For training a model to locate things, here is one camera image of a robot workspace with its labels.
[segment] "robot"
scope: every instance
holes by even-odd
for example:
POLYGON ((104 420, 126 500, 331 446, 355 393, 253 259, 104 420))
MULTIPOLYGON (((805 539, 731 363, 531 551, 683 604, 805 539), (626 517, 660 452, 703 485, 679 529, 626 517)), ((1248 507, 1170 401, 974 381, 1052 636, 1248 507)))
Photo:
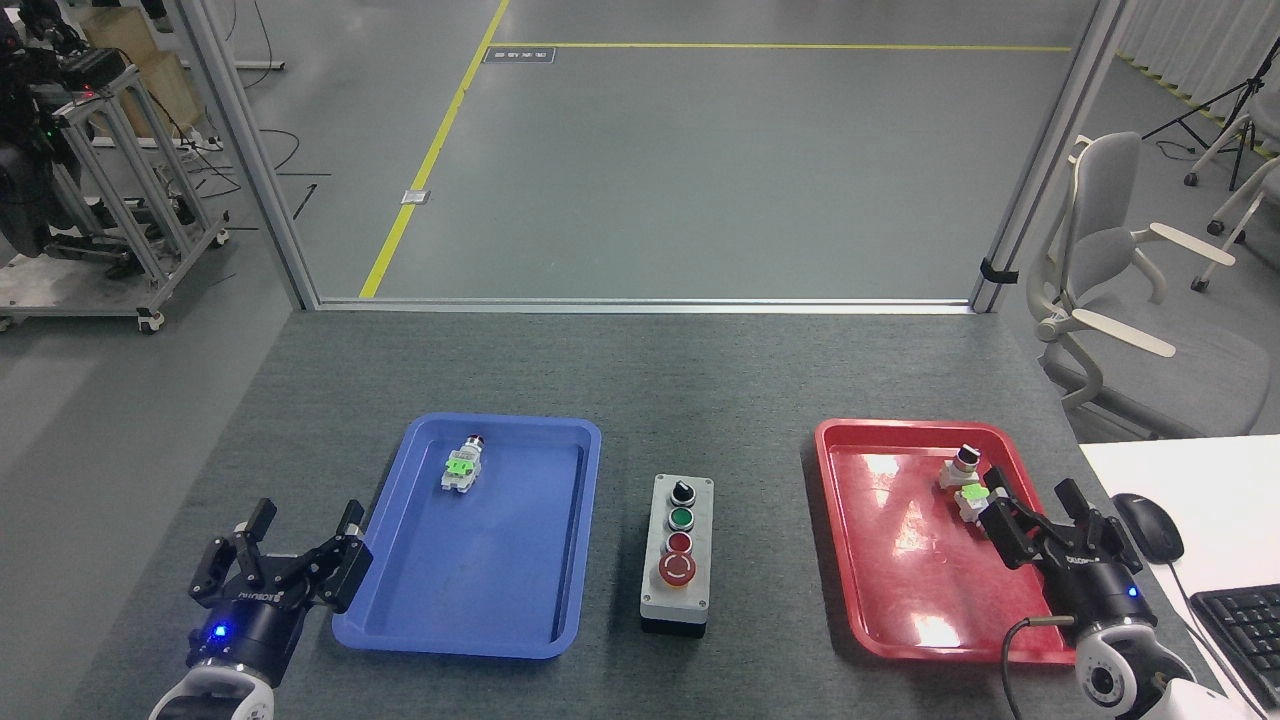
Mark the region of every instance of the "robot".
POLYGON ((257 543, 275 518, 275 505, 264 497, 230 538, 210 541, 187 588, 210 611, 188 638, 191 670, 148 720, 271 720, 273 689, 284 679, 307 611, 325 605, 346 612, 372 562, 357 525, 364 514, 352 500, 325 542, 302 555, 261 555, 257 543), (227 579, 232 564, 239 574, 227 579))
POLYGON ((983 479, 1005 492, 979 521, 1006 568, 1032 562, 1044 577, 1044 600, 1060 618, 1043 624, 1064 625, 1075 647, 1075 679, 1089 702, 1117 720, 1252 717, 1196 684, 1190 667, 1156 639, 1156 616, 1133 579, 1142 561, 1120 520, 1092 507, 1070 478, 1053 492, 1071 525, 1027 507, 998 469, 983 479))

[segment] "red button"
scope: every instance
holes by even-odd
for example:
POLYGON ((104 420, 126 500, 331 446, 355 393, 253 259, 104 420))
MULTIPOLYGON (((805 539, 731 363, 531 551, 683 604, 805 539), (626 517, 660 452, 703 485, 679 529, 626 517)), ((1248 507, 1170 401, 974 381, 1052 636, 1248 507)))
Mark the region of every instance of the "red button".
POLYGON ((671 533, 667 538, 667 552, 689 552, 694 547, 694 538, 689 533, 671 533))
POLYGON ((698 566, 687 552, 668 552, 658 561, 658 574, 673 588, 682 588, 694 579, 698 566))

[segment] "control box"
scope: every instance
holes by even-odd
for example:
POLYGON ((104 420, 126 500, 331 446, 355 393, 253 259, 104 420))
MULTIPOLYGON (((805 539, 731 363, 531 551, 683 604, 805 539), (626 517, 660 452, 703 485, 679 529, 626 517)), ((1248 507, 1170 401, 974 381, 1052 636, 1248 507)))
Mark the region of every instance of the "control box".
POLYGON ((640 583, 640 625, 645 632, 695 638, 707 632, 714 507, 710 478, 654 478, 640 583))

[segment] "yellow floor line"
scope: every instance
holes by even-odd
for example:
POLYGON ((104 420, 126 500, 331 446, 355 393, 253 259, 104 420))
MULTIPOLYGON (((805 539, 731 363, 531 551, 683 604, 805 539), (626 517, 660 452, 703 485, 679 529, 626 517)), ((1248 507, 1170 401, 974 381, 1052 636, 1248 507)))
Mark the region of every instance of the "yellow floor line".
POLYGON ((819 45, 808 42, 497 42, 499 47, 584 49, 709 49, 709 50, 986 50, 1005 53, 1066 53, 1059 45, 819 45))
MULTIPOLYGON (((471 87, 471 81, 476 76, 476 69, 480 68, 480 61, 484 60, 485 51, 489 50, 489 44, 493 42, 493 33, 498 31, 498 23, 502 22, 502 15, 507 12, 507 3, 509 0, 498 3, 498 9, 493 13, 493 19, 489 20, 489 29, 485 31, 484 37, 480 40, 475 55, 471 56, 471 64, 467 65, 467 72, 462 76, 458 90, 453 92, 453 101, 449 102, 449 109, 445 110, 444 119, 440 120, 440 127, 435 131, 435 140, 431 141, 431 147, 428 149, 426 158, 422 158, 422 165, 413 177, 411 190, 422 190, 426 186, 426 178, 431 177, 431 168, 435 167, 435 159, 440 156, 440 149, 444 147, 444 138, 449 136, 453 119, 458 114, 458 108, 462 106, 462 99, 471 87)), ((369 277, 365 278, 365 286, 360 290, 360 297, 374 297, 378 295, 378 287, 383 284, 387 268, 392 264, 392 258, 396 256, 396 249, 399 247, 401 237, 404 236, 408 219, 413 217, 413 208, 417 208, 417 205, 401 206, 399 213, 396 215, 396 222, 392 223, 390 232, 387 233, 387 241, 383 242, 383 249, 378 252, 378 259, 374 260, 374 266, 369 270, 369 277)))

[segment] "black clip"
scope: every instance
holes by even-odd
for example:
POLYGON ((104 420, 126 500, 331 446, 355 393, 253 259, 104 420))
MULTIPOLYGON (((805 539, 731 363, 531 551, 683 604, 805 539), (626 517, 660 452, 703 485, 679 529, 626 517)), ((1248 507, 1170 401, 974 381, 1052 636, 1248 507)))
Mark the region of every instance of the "black clip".
POLYGON ((991 258, 983 258, 982 279, 996 284, 1018 284, 1018 270, 997 270, 991 265, 991 258))

